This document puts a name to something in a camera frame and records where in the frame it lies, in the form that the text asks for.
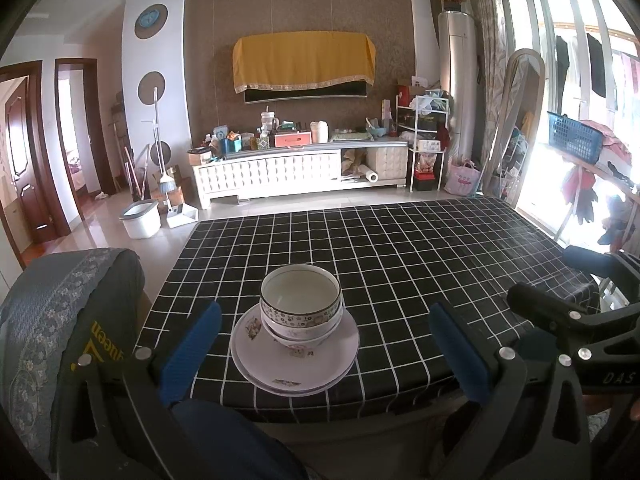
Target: pink bag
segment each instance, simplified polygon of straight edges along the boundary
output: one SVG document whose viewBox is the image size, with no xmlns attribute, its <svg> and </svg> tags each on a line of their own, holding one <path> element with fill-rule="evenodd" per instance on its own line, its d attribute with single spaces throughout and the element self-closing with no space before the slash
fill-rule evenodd
<svg viewBox="0 0 640 480">
<path fill-rule="evenodd" d="M 480 172 L 476 168 L 450 166 L 444 191 L 452 195 L 468 196 L 476 190 L 479 179 Z"/>
</svg>

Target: floor standing air conditioner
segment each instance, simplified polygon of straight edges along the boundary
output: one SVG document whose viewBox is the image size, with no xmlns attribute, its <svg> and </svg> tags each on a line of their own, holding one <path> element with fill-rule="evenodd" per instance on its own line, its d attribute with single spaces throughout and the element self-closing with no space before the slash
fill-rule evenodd
<svg viewBox="0 0 640 480">
<path fill-rule="evenodd" d="M 471 158 L 476 128 L 478 57 L 474 19 L 446 10 L 438 17 L 440 29 L 440 84 L 450 95 L 449 164 Z"/>
</svg>

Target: laundry basket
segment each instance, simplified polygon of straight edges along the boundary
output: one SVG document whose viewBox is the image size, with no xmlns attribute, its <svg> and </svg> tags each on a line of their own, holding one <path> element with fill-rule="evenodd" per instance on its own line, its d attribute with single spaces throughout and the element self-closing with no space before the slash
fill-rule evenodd
<svg viewBox="0 0 640 480">
<path fill-rule="evenodd" d="M 601 132 L 567 116 L 553 112 L 549 114 L 549 145 L 581 158 L 589 164 L 595 164 L 602 151 Z"/>
<path fill-rule="evenodd" d="M 127 207 L 120 215 L 129 238 L 149 238 L 160 229 L 158 200 L 141 200 Z"/>
</svg>

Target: blue plastic basket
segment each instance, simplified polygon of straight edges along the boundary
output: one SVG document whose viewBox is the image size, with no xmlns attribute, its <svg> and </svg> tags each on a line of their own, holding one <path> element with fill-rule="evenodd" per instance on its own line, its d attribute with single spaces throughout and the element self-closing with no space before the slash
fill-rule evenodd
<svg viewBox="0 0 640 480">
<path fill-rule="evenodd" d="M 567 116 L 549 114 L 549 144 L 558 150 L 595 164 L 602 151 L 601 132 Z"/>
</svg>

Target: black grid tablecloth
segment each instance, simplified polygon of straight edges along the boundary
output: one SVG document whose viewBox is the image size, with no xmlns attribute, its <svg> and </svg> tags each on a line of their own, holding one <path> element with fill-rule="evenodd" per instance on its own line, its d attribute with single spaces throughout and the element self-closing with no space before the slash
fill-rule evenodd
<svg viewBox="0 0 640 480">
<path fill-rule="evenodd" d="M 504 300 L 514 282 L 597 306 L 590 276 L 561 263 L 562 249 L 493 198 L 358 206 L 201 222 L 149 313 L 138 344 L 155 347 L 197 303 L 217 301 L 222 329 L 190 396 L 262 422 L 320 422 L 422 407 L 456 387 L 429 329 L 443 296 L 495 346 L 528 327 Z M 349 374 L 327 392 L 278 397 L 248 383 L 230 357 L 234 324 L 260 283 L 285 264 L 338 277 L 360 331 Z"/>
</svg>

